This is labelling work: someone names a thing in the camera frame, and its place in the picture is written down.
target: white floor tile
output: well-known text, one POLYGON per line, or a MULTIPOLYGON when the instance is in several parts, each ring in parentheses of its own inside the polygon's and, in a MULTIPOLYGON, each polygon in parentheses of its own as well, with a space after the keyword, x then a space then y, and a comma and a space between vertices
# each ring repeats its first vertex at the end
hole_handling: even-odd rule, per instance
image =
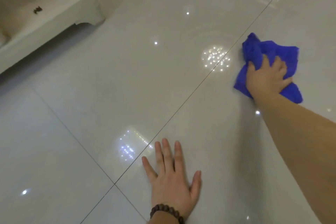
MULTIPOLYGON (((203 171, 199 203, 190 223, 319 223, 288 171, 253 102, 233 89, 242 67, 241 44, 250 32, 262 40, 300 47, 294 77, 303 105, 336 121, 333 65, 336 6, 331 0, 274 0, 155 140, 182 143, 187 174, 203 171)), ((146 155, 155 163, 153 148, 146 155)), ((117 186, 144 216, 150 186, 141 158, 117 186)))
POLYGON ((0 223, 80 223, 113 183, 46 104, 0 87, 0 223))
POLYGON ((269 1, 101 0, 110 17, 32 85, 115 182, 269 1))
POLYGON ((146 224, 120 190, 113 186, 82 224, 146 224))

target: white furniture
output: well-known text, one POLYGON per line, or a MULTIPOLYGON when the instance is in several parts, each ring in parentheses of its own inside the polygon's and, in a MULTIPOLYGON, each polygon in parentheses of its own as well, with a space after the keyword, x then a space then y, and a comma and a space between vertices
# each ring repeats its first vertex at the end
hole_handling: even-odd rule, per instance
POLYGON ((98 0, 0 0, 0 73, 72 24, 103 20, 98 0))

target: brown beaded bracelet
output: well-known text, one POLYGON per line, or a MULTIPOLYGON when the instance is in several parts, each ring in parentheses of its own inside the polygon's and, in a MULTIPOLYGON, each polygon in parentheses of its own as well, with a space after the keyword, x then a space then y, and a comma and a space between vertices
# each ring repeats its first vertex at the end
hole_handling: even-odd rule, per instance
POLYGON ((169 207, 168 205, 164 204, 156 205, 152 208, 152 211, 150 212, 150 218, 152 218, 154 213, 156 213, 157 211, 170 213, 172 216, 177 218, 179 224, 184 224, 184 218, 180 216, 179 211, 176 211, 173 207, 169 207))

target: cleaning rag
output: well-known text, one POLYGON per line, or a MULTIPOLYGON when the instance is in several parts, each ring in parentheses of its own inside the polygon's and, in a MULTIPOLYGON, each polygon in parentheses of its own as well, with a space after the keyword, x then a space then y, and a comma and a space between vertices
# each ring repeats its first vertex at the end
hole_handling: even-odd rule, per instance
MULTIPOLYGON (((252 61, 254 63, 255 69, 258 70, 263 63, 263 54, 266 54, 268 57, 270 65, 273 64, 275 57, 279 56, 281 60, 284 61, 287 65, 287 73, 283 77, 286 79, 293 76, 296 72, 299 48, 295 46, 277 45, 273 41, 261 42, 254 33, 251 33, 247 37, 246 41, 243 42, 243 54, 246 64, 240 70, 234 88, 252 98, 250 92, 246 88, 246 73, 248 62, 252 61)), ((293 82, 284 88, 280 94, 296 104, 299 104, 303 101, 298 86, 293 82)))

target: forearm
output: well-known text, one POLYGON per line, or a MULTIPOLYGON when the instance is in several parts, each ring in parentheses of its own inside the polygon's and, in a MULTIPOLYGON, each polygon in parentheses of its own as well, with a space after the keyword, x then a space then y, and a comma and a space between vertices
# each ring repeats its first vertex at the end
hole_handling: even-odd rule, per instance
POLYGON ((323 224, 336 221, 336 124, 279 94, 255 97, 292 175, 323 224))
POLYGON ((150 219, 148 224, 179 224, 177 218, 170 213, 157 211, 154 213, 153 218, 150 219))

